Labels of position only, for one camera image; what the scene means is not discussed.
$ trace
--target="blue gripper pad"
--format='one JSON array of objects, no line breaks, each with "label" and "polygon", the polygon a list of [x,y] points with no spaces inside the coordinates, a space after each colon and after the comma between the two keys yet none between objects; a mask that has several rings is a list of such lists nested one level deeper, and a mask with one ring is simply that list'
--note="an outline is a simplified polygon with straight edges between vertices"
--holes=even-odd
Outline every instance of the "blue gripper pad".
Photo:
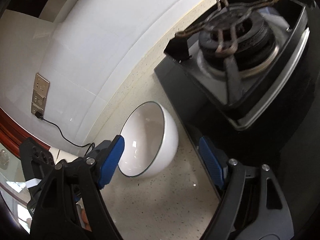
[{"label": "blue gripper pad", "polygon": [[205,137],[201,137],[199,140],[199,154],[207,168],[207,171],[216,186],[222,189],[224,186],[224,174],[223,169],[214,155],[215,151],[219,151],[213,145],[209,145]]},{"label": "blue gripper pad", "polygon": [[124,138],[120,136],[113,149],[110,151],[109,156],[101,166],[100,178],[98,180],[99,189],[103,189],[105,185],[110,183],[123,151]]}]

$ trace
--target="bowl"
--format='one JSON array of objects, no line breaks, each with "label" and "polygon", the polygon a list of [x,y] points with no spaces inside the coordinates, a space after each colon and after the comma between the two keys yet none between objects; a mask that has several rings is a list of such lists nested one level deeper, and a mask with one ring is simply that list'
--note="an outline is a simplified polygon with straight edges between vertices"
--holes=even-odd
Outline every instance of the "bowl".
[{"label": "bowl", "polygon": [[157,102],[138,106],[120,134],[124,137],[124,152],[118,167],[127,177],[152,177],[166,168],[177,152],[177,126]]}]

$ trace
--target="black power cord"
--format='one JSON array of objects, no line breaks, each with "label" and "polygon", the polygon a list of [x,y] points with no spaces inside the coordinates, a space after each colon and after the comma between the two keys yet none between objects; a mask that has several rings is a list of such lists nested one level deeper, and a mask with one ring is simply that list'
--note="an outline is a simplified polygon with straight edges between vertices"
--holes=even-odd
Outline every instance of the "black power cord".
[{"label": "black power cord", "polygon": [[86,151],[85,154],[84,154],[85,156],[87,155],[87,153],[89,152],[89,149],[90,149],[91,147],[92,147],[92,150],[95,148],[94,142],[93,142],[93,143],[87,143],[86,145],[82,145],[82,146],[81,146],[81,145],[74,144],[73,142],[69,141],[67,138],[65,138],[65,137],[63,136],[62,131],[61,131],[60,127],[59,127],[57,124],[55,124],[55,123],[53,123],[53,122],[50,122],[50,121],[44,119],[44,118],[43,118],[43,115],[42,115],[40,112],[38,112],[38,111],[35,113],[35,116],[36,116],[36,118],[38,118],[38,119],[40,119],[40,120],[43,120],[43,121],[46,121],[47,123],[53,124],[55,127],[57,127],[57,128],[59,129],[59,131],[60,131],[61,136],[63,137],[63,139],[65,139],[67,142],[71,143],[72,145],[77,146],[77,147],[79,147],[79,148],[83,148],[83,147],[89,146],[89,148],[87,149],[87,151]]}]

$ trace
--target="beige countertop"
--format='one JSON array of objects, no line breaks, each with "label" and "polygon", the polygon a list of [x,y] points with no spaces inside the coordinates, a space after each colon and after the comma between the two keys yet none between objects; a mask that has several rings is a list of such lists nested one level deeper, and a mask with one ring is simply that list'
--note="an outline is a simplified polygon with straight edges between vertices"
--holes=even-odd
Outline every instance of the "beige countertop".
[{"label": "beige countertop", "polygon": [[146,101],[157,101],[174,118],[179,147],[172,163],[151,179],[127,178],[117,169],[101,191],[124,239],[199,239],[219,203],[188,136],[161,87],[154,68],[178,30],[215,4],[204,0],[185,15],[143,57],[121,85],[92,128],[87,141],[96,144],[119,134],[131,112]]}]

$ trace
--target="wall socket panel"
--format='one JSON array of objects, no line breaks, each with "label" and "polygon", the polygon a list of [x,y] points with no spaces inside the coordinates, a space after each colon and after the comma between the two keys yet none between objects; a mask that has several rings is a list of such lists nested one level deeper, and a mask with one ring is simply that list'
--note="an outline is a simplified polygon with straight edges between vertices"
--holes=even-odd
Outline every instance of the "wall socket panel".
[{"label": "wall socket panel", "polygon": [[49,90],[50,82],[46,80],[39,73],[36,74],[35,82],[33,84],[31,113],[36,114],[40,112],[44,114],[44,107],[47,101],[47,94]]}]

